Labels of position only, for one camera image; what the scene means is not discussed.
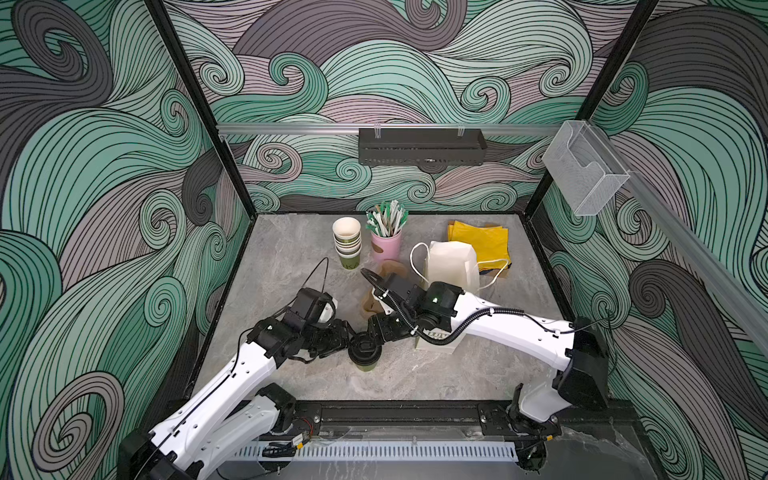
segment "swirl pattern wall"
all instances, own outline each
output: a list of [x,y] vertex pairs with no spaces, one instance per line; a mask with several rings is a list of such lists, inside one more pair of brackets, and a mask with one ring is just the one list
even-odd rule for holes
[[[768,313],[768,5],[711,4],[651,19],[594,121]],[[631,192],[576,218],[553,186],[535,223],[670,478],[765,478],[768,360]]]
[[[166,3],[219,122],[555,124],[574,118],[636,2]],[[229,137],[261,211],[395,198],[410,210],[523,210],[549,139],[489,140],[487,164],[422,171],[357,165],[356,137]]]
[[142,0],[15,0],[0,30],[0,478],[114,477],[249,218]]

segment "stack of paper cups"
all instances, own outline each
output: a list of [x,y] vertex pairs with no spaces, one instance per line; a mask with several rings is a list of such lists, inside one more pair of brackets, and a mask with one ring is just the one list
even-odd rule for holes
[[333,243],[344,268],[354,270],[360,265],[362,237],[357,219],[343,217],[333,222]]

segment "white cable tray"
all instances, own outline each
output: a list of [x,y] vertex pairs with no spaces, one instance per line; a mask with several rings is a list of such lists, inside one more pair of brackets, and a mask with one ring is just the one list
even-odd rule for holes
[[238,462],[517,462],[512,442],[313,440],[293,457],[267,458],[261,452],[269,442],[247,443],[230,460]]

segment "aluminum rail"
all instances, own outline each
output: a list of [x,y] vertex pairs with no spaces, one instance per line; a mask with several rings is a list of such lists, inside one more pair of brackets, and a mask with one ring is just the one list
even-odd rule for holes
[[312,122],[224,123],[217,128],[221,135],[357,135],[360,128],[479,128],[488,135],[553,137],[561,124],[317,124]]

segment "yellow napkin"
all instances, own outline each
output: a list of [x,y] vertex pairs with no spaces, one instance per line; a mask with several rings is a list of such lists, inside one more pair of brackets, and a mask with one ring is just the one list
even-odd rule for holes
[[[483,270],[495,270],[505,266],[505,260],[509,261],[507,243],[509,231],[503,227],[473,227],[462,222],[454,222],[448,225],[448,241],[464,242],[472,245],[478,256],[478,268]],[[499,260],[498,262],[480,263],[486,260]]]

